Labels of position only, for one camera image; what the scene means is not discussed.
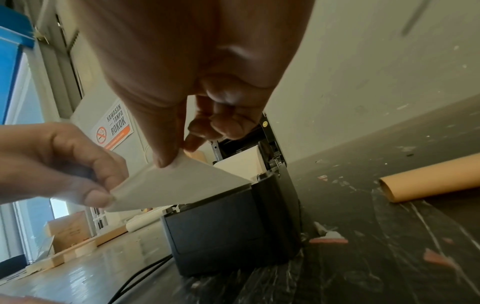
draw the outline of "power cord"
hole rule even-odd
[[[162,258],[161,260],[158,260],[156,261],[155,263],[152,263],[150,265],[148,265],[147,267],[143,268],[142,270],[138,271],[137,273],[135,273],[134,275],[131,276],[131,278],[129,278],[125,284],[122,285],[122,287],[120,287],[120,289],[115,293],[115,295],[110,299],[110,301],[108,302],[108,304],[113,304],[116,300],[118,300],[119,298],[121,298],[122,295],[126,294],[129,290],[131,290],[132,288],[134,288],[138,283],[140,283],[141,281],[143,281],[144,279],[146,279],[149,275],[151,275],[152,273],[154,273],[155,271],[157,271],[160,267],[162,267],[165,263],[167,263],[170,259],[172,258],[172,255],[168,255],[164,258]],[[135,283],[133,283],[132,285],[130,285],[129,287],[128,284],[130,284],[137,276],[139,276],[140,274],[144,273],[145,271],[149,270],[153,268],[152,270],[150,270],[147,274],[145,274],[144,276],[142,276],[141,278],[139,278],[137,281],[135,281]]]

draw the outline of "rolled brown paper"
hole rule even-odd
[[[480,187],[480,153],[382,177],[380,185],[392,203]]]

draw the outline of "table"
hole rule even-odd
[[[289,164],[305,242],[288,264],[183,278],[170,261],[119,303],[479,303],[480,190],[391,204],[377,184],[480,151],[476,112],[480,103],[466,101]],[[348,244],[309,244],[314,221],[336,227]],[[426,262],[427,248],[455,267]],[[0,292],[107,303],[132,274],[169,252],[156,223]]]

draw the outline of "hand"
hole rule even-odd
[[[128,177],[123,158],[62,123],[1,126],[0,168],[0,203],[41,196],[103,208]]]
[[[42,300],[34,297],[12,297],[8,295],[0,294],[0,303],[1,304],[58,304],[56,302],[51,302],[47,300]]]
[[[71,0],[105,78],[169,165],[179,147],[255,127],[305,32],[314,0]],[[197,112],[184,140],[186,102]]]

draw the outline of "cardboard box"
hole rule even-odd
[[[85,212],[54,219],[45,225],[47,237],[55,236],[53,248],[61,252],[92,237]]]

